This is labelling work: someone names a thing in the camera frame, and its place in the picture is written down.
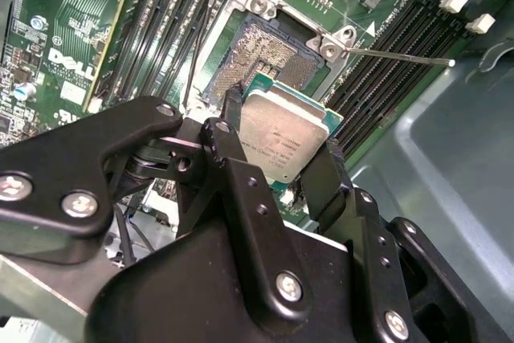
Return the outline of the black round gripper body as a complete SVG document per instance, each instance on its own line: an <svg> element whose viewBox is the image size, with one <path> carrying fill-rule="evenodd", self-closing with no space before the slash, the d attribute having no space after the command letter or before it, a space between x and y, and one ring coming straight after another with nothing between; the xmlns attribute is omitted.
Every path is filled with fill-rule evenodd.
<svg viewBox="0 0 514 343"><path fill-rule="evenodd" d="M373 342L353 304L343 246L288 224L314 308L283 342ZM92 303L87 342L275 342L248 315L226 225L215 220L112 277Z"/></svg>

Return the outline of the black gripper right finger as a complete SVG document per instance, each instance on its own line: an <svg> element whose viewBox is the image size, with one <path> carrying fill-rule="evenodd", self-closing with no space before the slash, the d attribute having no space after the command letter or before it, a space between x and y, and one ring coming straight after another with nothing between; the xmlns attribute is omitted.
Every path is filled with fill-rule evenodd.
<svg viewBox="0 0 514 343"><path fill-rule="evenodd" d="M354 186L326 141L301 173L320 235L349 252L353 333L359 342L477 342L476 318L440 258Z"/></svg>

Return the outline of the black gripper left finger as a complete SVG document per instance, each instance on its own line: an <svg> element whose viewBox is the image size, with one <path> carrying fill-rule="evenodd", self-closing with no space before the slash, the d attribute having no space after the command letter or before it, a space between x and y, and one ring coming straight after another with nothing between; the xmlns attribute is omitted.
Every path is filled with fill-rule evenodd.
<svg viewBox="0 0 514 343"><path fill-rule="evenodd" d="M154 96L119 104L1 151L1 251L75 264L100 249L115 202L151 178L196 191L183 215L185 254L198 221L225 219L244 304L255 321L305 321L312 291L262 170L235 128L210 118L177 138L180 112Z"/></svg>

